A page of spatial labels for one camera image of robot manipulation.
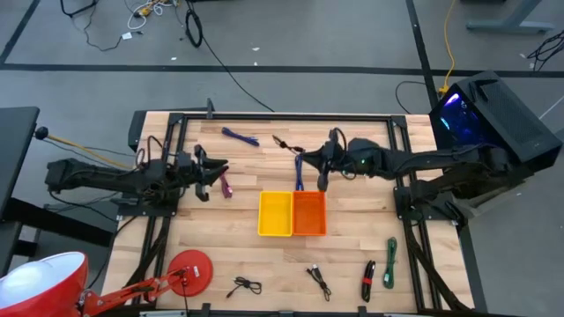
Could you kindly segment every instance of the red lamp shade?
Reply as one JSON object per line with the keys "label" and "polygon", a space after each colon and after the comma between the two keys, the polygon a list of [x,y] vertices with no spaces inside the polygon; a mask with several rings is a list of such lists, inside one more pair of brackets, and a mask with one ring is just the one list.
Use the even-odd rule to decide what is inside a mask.
{"label": "red lamp shade", "polygon": [[0,317],[77,317],[87,276],[80,252],[26,263],[0,279]]}

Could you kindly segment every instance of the yellow bin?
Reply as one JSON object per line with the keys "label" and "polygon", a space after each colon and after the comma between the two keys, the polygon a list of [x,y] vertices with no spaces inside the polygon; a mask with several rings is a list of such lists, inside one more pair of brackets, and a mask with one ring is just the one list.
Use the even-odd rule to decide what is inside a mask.
{"label": "yellow bin", "polygon": [[263,191],[258,207],[258,235],[291,237],[293,193]]}

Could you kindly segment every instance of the blue cable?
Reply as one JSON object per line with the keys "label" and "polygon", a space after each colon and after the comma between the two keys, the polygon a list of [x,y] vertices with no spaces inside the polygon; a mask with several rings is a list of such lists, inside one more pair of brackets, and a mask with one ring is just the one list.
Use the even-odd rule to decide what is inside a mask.
{"label": "blue cable", "polygon": [[296,166],[296,190],[303,190],[303,181],[301,180],[301,164],[303,162],[303,157],[301,154],[296,155],[294,162]]}
{"label": "blue cable", "polygon": [[232,130],[230,130],[229,128],[226,128],[226,127],[223,127],[223,128],[221,129],[221,133],[222,133],[223,135],[225,135],[225,136],[234,137],[234,138],[236,138],[236,139],[239,139],[239,140],[241,140],[241,141],[243,141],[243,142],[246,142],[246,143],[251,144],[251,145],[254,145],[254,146],[259,146],[259,145],[260,145],[260,144],[258,143],[256,137],[254,137],[254,136],[249,136],[249,137],[247,137],[247,136],[242,136],[242,135],[239,135],[239,134],[233,132]]}

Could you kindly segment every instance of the red lamp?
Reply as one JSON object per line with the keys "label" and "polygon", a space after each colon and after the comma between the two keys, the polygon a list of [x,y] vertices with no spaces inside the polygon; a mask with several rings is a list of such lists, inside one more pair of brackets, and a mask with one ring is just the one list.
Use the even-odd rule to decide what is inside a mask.
{"label": "red lamp", "polygon": [[26,263],[0,279],[0,317],[95,316],[139,295],[154,301],[170,289],[180,296],[195,296],[210,284],[212,272],[207,255],[188,250],[176,256],[166,275],[98,296],[85,290],[86,255],[57,254]]}

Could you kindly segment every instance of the orange bin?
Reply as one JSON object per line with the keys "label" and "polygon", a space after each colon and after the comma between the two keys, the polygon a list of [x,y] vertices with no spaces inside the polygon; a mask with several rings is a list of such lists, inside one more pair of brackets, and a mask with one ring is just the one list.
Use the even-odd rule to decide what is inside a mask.
{"label": "orange bin", "polygon": [[293,234],[301,236],[327,234],[324,192],[293,192]]}

